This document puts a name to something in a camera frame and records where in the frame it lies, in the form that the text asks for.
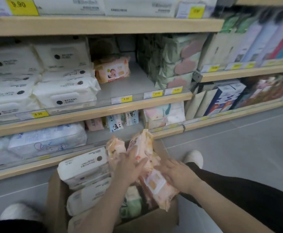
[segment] shoe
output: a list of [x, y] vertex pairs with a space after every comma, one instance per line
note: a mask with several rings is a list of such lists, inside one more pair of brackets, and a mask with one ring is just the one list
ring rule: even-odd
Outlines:
[[202, 169], [203, 167], [203, 156], [200, 151], [198, 150], [192, 150], [189, 153], [186, 154], [183, 163], [189, 163], [193, 162], [196, 165], [198, 165], [199, 168]]
[[43, 216], [23, 203], [9, 205], [0, 215], [0, 220], [24, 219], [37, 222], [43, 221]]

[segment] person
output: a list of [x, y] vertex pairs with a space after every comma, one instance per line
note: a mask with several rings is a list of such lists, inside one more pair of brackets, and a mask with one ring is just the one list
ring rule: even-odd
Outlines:
[[[126, 190], [147, 162], [145, 158], [136, 163], [133, 154], [121, 155], [110, 187], [76, 233], [113, 231]], [[251, 180], [205, 171], [198, 151], [187, 155], [184, 162], [169, 159], [155, 168], [182, 196], [201, 206], [223, 232], [283, 232], [283, 192]]]

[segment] shelf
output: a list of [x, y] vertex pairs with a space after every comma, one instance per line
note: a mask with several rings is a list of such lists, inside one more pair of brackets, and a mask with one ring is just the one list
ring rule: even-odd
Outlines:
[[270, 110], [270, 109], [275, 109], [281, 106], [283, 106], [283, 100], [277, 99], [274, 101], [268, 101], [268, 102], [264, 102], [264, 103], [257, 104], [257, 105], [251, 105], [248, 107], [239, 108], [234, 111], [230, 111], [230, 113], [225, 112], [224, 113], [225, 115], [217, 114], [213, 118], [209, 118], [209, 119], [204, 119], [205, 117], [202, 117], [200, 118], [200, 121], [197, 121], [197, 122], [190, 123], [190, 121], [186, 121], [185, 122], [186, 124], [184, 124], [185, 131], [202, 128], [205, 126], [213, 125], [213, 124], [220, 123], [220, 122], [225, 122], [228, 120], [263, 112], [263, 111]]
[[174, 19], [106, 16], [0, 17], [2, 36], [42, 36], [123, 33], [218, 32], [221, 19]]
[[[98, 107], [27, 121], [0, 124], [0, 136], [176, 103], [179, 101], [190, 100], [192, 97], [192, 93], [189, 90], [183, 89], [183, 92], [179, 94], [144, 100], [143, 97], [145, 92], [157, 91], [157, 89], [137, 63], [130, 63], [130, 70], [131, 76], [128, 78], [101, 84], [101, 91], [97, 94]], [[133, 95], [132, 102], [111, 105], [111, 98], [127, 95]]]
[[237, 0], [236, 5], [245, 5], [245, 6], [283, 6], [283, 0]]
[[[143, 126], [142, 126], [142, 123], [139, 123], [137, 125], [132, 125], [132, 126], [129, 126], [129, 127], [126, 127], [126, 128], [127, 128], [126, 130], [117, 131], [115, 133], [110, 133], [107, 130], [96, 131], [96, 132], [93, 132], [93, 133], [89, 133], [88, 138], [89, 139], [93, 138], [93, 139], [95, 139], [93, 141], [98, 142], [99, 139], [107, 139], [108, 140], [109, 138], [111, 138], [112, 135], [116, 135], [117, 137], [122, 138], [123, 140], [129, 140], [134, 134], [141, 131], [143, 129]], [[159, 132], [154, 132], [152, 134], [154, 136], [154, 139], [160, 139], [160, 138], [163, 138], [163, 137], [172, 136], [172, 135], [175, 135], [175, 134], [182, 133], [183, 131], [184, 131], [183, 126], [179, 126], [179, 127], [159, 131]], [[40, 170], [40, 169], [56, 166], [65, 159], [69, 159], [69, 158], [75, 157], [77, 155], [89, 152], [91, 150], [98, 149], [98, 148], [100, 148], [104, 145], [92, 147], [92, 148], [89, 148], [89, 149], [87, 149], [88, 145], [86, 145], [84, 147], [76, 148], [76, 149], [82, 149], [82, 150], [79, 150], [79, 151], [76, 151], [76, 152], [73, 152], [73, 153], [68, 153], [68, 154], [64, 154], [64, 155], [60, 155], [60, 156], [56, 156], [56, 157], [51, 157], [51, 158], [48, 158], [48, 159], [34, 161], [32, 163], [27, 163], [27, 164], [19, 165], [19, 166], [16, 166], [16, 167], [0, 170], [0, 180], [5, 179], [5, 178], [9, 178], [9, 177], [12, 177], [12, 176], [17, 176], [17, 175], [25, 174], [25, 173], [28, 173], [28, 172], [33, 172], [33, 171], [37, 171], [37, 170]]]
[[252, 77], [252, 76], [264, 75], [264, 74], [276, 74], [276, 73], [283, 73], [283, 65], [195, 74], [194, 80], [197, 82], [204, 83], [204, 82], [212, 82], [212, 81], [232, 79], [232, 78], [244, 78], [244, 77]]

